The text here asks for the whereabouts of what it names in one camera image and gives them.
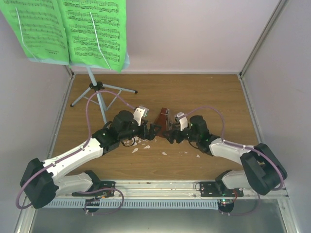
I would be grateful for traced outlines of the wooden metronome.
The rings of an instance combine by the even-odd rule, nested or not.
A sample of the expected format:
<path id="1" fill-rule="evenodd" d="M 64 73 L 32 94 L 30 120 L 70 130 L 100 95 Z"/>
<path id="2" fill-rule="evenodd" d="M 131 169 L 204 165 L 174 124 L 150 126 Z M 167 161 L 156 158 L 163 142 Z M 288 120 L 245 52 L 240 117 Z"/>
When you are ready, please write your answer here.
<path id="1" fill-rule="evenodd" d="M 171 130 L 173 125 L 170 109 L 162 108 L 156 117 L 154 124 L 161 127 L 161 130 L 157 133 L 157 136 L 164 138 L 163 133 Z"/>

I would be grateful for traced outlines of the light blue music stand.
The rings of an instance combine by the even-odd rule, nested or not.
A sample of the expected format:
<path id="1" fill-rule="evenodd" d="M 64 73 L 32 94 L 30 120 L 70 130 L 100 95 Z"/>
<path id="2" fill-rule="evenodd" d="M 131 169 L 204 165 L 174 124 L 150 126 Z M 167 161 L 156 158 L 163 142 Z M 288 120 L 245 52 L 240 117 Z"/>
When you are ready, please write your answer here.
<path id="1" fill-rule="evenodd" d="M 92 71 L 92 68 L 86 67 L 86 70 L 87 70 L 87 73 L 88 73 L 88 76 L 90 78 L 91 83 L 89 84 L 89 87 L 73 103 L 70 104 L 70 107 L 75 106 L 81 99 L 87 99 L 88 100 L 89 98 L 87 98 L 86 95 L 91 90 L 93 90 L 95 93 L 97 93 L 100 90 L 105 90 L 106 88 L 118 90 L 117 96 L 114 97 L 114 99 L 108 105 L 106 105 L 104 98 L 103 98 L 101 93 L 96 94 L 97 101 L 91 100 L 91 102 L 99 105 L 104 123 L 107 122 L 106 114 L 105 114 L 106 111 L 111 107 L 111 105 L 115 102 L 117 97 L 120 96 L 120 94 L 122 92 L 129 92 L 129 93 L 134 93 L 134 94 L 138 93 L 137 90 L 121 88 L 121 87 L 117 87 L 117 86 L 113 86 L 113 85 L 107 85 L 107 84 L 102 83 L 101 81 L 96 81 L 94 73 Z"/>

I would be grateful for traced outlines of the green sheet music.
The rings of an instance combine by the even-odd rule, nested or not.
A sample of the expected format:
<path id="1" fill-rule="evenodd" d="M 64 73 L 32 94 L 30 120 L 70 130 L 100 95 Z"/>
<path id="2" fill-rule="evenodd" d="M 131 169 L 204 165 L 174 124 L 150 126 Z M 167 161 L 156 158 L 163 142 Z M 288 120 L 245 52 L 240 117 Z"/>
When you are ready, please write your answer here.
<path id="1" fill-rule="evenodd" d="M 69 65 L 68 42 L 56 0 L 2 0 L 0 10 L 30 61 Z"/>
<path id="2" fill-rule="evenodd" d="M 59 0 L 70 63 L 120 72 L 127 59 L 124 0 Z"/>

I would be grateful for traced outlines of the clear metronome cover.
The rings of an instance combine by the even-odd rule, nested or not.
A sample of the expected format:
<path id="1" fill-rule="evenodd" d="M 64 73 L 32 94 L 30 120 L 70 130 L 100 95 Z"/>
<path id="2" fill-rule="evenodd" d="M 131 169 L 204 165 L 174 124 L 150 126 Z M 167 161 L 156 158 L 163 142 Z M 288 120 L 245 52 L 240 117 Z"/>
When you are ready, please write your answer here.
<path id="1" fill-rule="evenodd" d="M 176 125 L 176 120 L 174 115 L 169 116 L 169 127 L 170 129 L 173 129 Z"/>

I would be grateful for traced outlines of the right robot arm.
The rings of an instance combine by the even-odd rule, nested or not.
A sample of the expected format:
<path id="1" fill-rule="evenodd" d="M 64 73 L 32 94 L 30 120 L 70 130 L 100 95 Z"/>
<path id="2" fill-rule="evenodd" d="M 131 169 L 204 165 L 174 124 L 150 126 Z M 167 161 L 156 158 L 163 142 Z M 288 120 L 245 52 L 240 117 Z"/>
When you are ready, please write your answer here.
<path id="1" fill-rule="evenodd" d="M 288 174 L 271 149 L 264 143 L 246 146 L 222 139 L 211 134 L 206 121 L 196 115 L 187 119 L 184 115 L 175 117 L 176 123 L 163 136 L 172 144 L 187 140 L 204 154 L 222 157 L 243 167 L 240 171 L 227 170 L 215 181 L 215 191 L 225 197 L 233 189 L 253 189 L 260 195 L 282 188 Z"/>

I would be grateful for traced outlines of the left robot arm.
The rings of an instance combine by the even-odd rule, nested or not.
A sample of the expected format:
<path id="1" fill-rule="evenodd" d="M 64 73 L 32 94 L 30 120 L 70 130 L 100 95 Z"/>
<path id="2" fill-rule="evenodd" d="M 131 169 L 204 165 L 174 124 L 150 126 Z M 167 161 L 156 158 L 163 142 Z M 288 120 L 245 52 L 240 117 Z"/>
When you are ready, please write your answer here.
<path id="1" fill-rule="evenodd" d="M 100 179 L 92 171 L 70 176 L 69 173 L 93 159 L 119 147 L 126 139 L 153 140 L 161 126 L 143 119 L 143 110 L 120 111 L 102 129 L 91 134 L 81 145 L 51 159 L 32 159 L 20 181 L 22 192 L 36 209 L 65 194 L 95 196 L 102 194 Z"/>

